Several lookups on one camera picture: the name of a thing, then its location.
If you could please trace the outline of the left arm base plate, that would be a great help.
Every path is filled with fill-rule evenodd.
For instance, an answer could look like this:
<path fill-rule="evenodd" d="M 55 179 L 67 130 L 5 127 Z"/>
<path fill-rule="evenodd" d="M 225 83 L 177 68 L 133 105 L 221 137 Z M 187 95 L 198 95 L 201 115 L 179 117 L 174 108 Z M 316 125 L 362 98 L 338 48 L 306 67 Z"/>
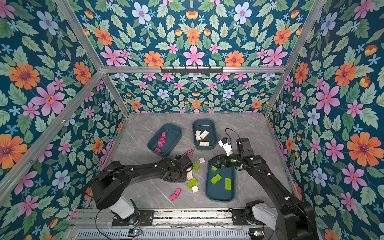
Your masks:
<path fill-rule="evenodd" d="M 154 220 L 154 210 L 138 210 L 131 216 L 122 219 L 115 214 L 112 226 L 114 227 L 136 227 L 136 226 L 151 226 Z"/>

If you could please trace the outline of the white long brick top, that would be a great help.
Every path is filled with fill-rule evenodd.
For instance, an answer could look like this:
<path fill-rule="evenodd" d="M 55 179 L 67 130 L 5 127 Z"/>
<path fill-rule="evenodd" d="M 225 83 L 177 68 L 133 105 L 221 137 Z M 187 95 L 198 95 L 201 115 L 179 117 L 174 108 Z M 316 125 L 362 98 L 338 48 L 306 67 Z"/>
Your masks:
<path fill-rule="evenodd" d="M 200 147 L 208 147 L 209 145 L 210 145 L 210 143 L 206 142 L 206 141 L 199 142 Z"/>

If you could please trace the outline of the white long brick bottom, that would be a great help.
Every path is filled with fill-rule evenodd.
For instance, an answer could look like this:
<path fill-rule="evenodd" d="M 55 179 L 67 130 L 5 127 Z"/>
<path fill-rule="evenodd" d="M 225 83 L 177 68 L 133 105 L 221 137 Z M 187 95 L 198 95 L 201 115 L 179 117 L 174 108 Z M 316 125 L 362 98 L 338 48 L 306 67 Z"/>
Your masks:
<path fill-rule="evenodd" d="M 209 135 L 209 132 L 208 131 L 204 131 L 204 132 L 201 133 L 200 137 L 201 137 L 201 139 L 205 139 L 208 135 Z"/>

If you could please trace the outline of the green long brick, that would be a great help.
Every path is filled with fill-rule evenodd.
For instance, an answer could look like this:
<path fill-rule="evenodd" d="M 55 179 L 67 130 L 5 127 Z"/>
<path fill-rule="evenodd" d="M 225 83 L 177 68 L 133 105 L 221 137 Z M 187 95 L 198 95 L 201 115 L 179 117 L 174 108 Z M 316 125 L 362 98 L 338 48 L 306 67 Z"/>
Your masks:
<path fill-rule="evenodd" d="M 187 184 L 187 187 L 189 189 L 192 189 L 194 186 L 196 186 L 198 184 L 198 180 L 196 178 L 193 178 L 188 184 Z"/>
<path fill-rule="evenodd" d="M 225 178 L 225 190 L 230 191 L 232 189 L 232 180 Z"/>
<path fill-rule="evenodd" d="M 221 176 L 220 174 L 217 174 L 217 175 L 215 175 L 214 177 L 212 177 L 212 178 L 210 179 L 210 181 L 211 181 L 211 183 L 212 183 L 213 185 L 215 185 L 215 184 L 218 183 L 221 179 L 222 179 L 222 176 Z"/>
<path fill-rule="evenodd" d="M 197 165 L 197 164 L 195 164 L 195 163 L 193 163 L 193 169 L 194 169 L 195 171 L 198 171 L 198 170 L 200 169 L 200 166 Z"/>

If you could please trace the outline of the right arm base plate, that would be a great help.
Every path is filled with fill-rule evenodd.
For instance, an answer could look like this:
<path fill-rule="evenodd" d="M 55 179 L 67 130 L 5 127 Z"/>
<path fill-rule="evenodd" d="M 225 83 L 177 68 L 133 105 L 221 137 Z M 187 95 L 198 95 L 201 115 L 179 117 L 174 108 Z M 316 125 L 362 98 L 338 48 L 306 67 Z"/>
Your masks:
<path fill-rule="evenodd" d="M 246 211 L 243 209 L 229 208 L 229 212 L 232 214 L 232 221 L 234 226 L 252 226 L 256 225 L 257 222 L 248 220 Z"/>

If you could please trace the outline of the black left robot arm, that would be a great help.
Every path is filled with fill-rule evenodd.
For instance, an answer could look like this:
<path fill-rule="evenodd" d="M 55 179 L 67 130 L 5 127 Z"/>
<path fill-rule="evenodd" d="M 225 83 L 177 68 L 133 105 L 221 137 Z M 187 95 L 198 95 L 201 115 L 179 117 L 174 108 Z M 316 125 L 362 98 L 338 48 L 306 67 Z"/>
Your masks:
<path fill-rule="evenodd" d="M 184 183 L 187 172 L 194 164 L 187 155 L 162 158 L 158 162 L 143 165 L 123 165 L 113 161 L 95 176 L 90 183 L 98 210 L 110 210 L 125 220 L 138 212 L 133 200 L 123 197 L 124 190 L 132 184 L 152 179 L 170 183 Z"/>

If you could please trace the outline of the pink long brick bottom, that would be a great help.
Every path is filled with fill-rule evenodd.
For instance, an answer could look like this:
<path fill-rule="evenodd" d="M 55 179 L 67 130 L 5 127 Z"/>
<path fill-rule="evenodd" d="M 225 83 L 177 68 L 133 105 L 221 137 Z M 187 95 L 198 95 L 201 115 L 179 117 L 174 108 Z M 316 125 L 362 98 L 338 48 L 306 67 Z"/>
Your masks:
<path fill-rule="evenodd" d="M 181 194 L 182 190 L 177 188 L 176 191 L 170 196 L 170 200 L 175 201 Z"/>

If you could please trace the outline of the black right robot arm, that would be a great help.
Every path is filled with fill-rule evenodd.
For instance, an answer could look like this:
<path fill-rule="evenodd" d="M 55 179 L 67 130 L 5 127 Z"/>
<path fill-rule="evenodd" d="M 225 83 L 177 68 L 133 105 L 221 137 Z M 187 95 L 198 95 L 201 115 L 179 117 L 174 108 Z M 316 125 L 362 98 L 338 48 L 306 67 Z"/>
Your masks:
<path fill-rule="evenodd" d="M 312 205 L 302 202 L 285 188 L 264 158 L 254 154 L 249 139 L 237 139 L 236 145 L 238 152 L 234 153 L 231 139 L 221 139 L 219 146 L 225 154 L 213 157 L 209 164 L 217 169 L 234 167 L 238 171 L 246 171 L 267 193 L 273 206 L 269 207 L 261 200 L 247 203 L 247 221 L 264 223 L 274 230 L 279 240 L 319 239 Z"/>

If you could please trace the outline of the cream long brick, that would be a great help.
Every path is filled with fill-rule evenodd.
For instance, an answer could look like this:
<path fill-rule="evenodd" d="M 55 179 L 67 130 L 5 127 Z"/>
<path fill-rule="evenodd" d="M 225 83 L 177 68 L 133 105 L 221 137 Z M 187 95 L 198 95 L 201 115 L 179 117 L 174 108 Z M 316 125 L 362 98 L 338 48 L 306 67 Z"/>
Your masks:
<path fill-rule="evenodd" d="M 188 172 L 187 173 L 187 180 L 190 181 L 192 180 L 194 177 L 193 177 L 193 172 Z"/>

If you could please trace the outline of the white long brick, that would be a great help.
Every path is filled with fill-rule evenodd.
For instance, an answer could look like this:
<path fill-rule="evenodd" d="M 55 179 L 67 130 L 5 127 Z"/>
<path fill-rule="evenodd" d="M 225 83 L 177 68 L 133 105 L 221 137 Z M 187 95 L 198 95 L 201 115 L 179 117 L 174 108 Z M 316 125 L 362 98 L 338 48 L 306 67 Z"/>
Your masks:
<path fill-rule="evenodd" d="M 201 137 L 201 139 L 205 139 L 208 135 L 209 135 L 209 132 L 208 131 L 204 131 L 204 132 L 201 133 L 200 137 Z"/>
<path fill-rule="evenodd" d="M 208 147 L 209 145 L 210 145 L 210 143 L 206 142 L 206 141 L 199 142 L 200 147 Z"/>

